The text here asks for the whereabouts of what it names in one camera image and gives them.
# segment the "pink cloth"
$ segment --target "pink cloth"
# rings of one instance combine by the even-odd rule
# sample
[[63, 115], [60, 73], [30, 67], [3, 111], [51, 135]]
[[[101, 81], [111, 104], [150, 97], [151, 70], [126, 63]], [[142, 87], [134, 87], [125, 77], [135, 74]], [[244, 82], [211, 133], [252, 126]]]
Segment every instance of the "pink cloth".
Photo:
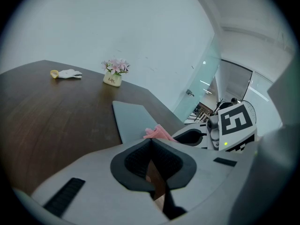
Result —
[[177, 141], [159, 124], [155, 126], [154, 131], [150, 128], [146, 128], [146, 134], [147, 135], [144, 136], [144, 138], [162, 138], [177, 143]]

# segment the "door handle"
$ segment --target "door handle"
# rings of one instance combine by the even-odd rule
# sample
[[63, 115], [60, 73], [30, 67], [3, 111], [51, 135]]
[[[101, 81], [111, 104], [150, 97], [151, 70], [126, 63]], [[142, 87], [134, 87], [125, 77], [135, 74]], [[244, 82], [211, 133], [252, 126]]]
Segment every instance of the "door handle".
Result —
[[188, 94], [188, 95], [190, 95], [190, 96], [195, 96], [193, 93], [192, 93], [192, 91], [190, 90], [190, 89], [188, 89], [187, 91], [186, 91], [186, 94]]

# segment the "glass door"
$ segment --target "glass door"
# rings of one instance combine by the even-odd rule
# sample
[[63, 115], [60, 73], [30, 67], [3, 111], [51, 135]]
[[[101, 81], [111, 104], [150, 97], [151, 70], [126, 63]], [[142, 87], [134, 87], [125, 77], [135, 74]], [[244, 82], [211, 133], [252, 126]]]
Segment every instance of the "glass door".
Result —
[[204, 61], [200, 65], [194, 80], [188, 88], [187, 93], [174, 111], [174, 114], [182, 122], [189, 117], [201, 101], [204, 94], [207, 93], [208, 87], [210, 86], [220, 64], [220, 60], [221, 54], [218, 47], [218, 41], [215, 36]]

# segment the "black slot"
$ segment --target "black slot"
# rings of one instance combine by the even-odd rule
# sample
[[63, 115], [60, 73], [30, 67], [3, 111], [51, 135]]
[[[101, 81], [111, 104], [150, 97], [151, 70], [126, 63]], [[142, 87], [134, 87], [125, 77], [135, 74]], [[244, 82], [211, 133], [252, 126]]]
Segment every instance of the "black slot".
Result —
[[190, 129], [174, 137], [174, 139], [182, 144], [194, 147], [202, 142], [204, 135], [206, 134], [201, 133], [198, 129]]
[[52, 214], [61, 217], [75, 198], [85, 181], [71, 178], [45, 205], [44, 208]]
[[214, 162], [216, 163], [221, 163], [221, 164], [224, 164], [224, 165], [228, 165], [228, 166], [231, 166], [231, 167], [234, 167], [236, 165], [236, 161], [232, 161], [232, 160], [228, 160], [228, 159], [225, 159], [225, 158], [220, 158], [220, 157], [217, 157]]

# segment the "fan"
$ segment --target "fan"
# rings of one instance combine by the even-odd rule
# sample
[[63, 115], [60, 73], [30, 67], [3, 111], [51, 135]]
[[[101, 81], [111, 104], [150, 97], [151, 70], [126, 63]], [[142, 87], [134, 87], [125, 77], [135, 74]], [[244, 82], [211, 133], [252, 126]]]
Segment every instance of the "fan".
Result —
[[250, 115], [252, 116], [252, 118], [255, 120], [256, 123], [256, 112], [252, 104], [246, 100], [239, 100], [239, 102], [243, 103], [248, 108]]

